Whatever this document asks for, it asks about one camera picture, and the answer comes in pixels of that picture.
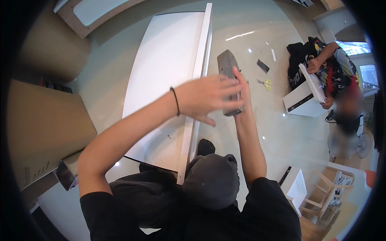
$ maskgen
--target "orange object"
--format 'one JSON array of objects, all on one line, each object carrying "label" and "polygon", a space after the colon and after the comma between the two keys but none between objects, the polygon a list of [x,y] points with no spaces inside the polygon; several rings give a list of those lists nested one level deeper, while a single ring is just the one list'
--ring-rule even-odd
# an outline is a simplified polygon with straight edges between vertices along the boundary
[{"label": "orange object", "polygon": [[366,184],[367,186],[372,188],[372,186],[374,185],[375,177],[377,173],[370,170],[365,170],[364,172],[366,173]]}]

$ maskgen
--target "scissors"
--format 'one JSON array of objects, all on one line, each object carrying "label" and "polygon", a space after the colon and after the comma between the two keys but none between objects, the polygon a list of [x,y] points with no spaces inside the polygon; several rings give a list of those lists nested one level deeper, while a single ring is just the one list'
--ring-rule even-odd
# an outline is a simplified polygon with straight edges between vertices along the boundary
[{"label": "scissors", "polygon": [[269,86],[269,84],[272,84],[272,82],[271,82],[269,79],[267,79],[266,82],[262,82],[262,81],[260,81],[260,80],[257,79],[257,82],[258,82],[259,84],[264,85],[264,86],[267,88],[267,90],[271,90],[271,89],[272,89],[272,88]]}]

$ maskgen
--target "dark gray pants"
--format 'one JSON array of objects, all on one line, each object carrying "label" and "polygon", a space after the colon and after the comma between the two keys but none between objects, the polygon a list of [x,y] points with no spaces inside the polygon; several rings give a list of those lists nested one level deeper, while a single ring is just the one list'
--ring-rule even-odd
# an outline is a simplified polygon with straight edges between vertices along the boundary
[{"label": "dark gray pants", "polygon": [[237,205],[237,162],[233,155],[198,156],[192,160],[182,186],[167,171],[150,170],[110,183],[116,199],[134,214],[141,228],[161,228],[184,215],[188,206],[223,209]]}]

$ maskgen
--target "hair tie on wrist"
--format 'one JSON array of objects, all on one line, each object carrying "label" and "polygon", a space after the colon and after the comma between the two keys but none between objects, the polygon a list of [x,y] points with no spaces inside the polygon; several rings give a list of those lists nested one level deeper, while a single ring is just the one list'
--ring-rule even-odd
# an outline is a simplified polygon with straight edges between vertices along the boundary
[{"label": "hair tie on wrist", "polygon": [[179,116],[179,106],[178,106],[178,100],[177,100],[176,92],[174,91],[174,88],[173,88],[173,86],[171,86],[171,87],[170,87],[170,90],[171,90],[171,91],[173,91],[173,93],[174,93],[174,97],[176,98],[176,103],[177,103],[177,110],[178,110],[178,112],[177,112],[177,116]]}]

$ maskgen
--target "black t-shirt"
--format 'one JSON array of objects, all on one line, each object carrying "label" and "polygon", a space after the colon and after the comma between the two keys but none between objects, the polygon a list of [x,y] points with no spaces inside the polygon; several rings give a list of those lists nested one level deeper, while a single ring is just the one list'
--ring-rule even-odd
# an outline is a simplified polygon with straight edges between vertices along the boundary
[{"label": "black t-shirt", "polygon": [[130,211],[106,192],[80,199],[91,240],[301,240],[300,222],[276,181],[258,178],[243,211],[192,208],[161,230],[144,234]]}]

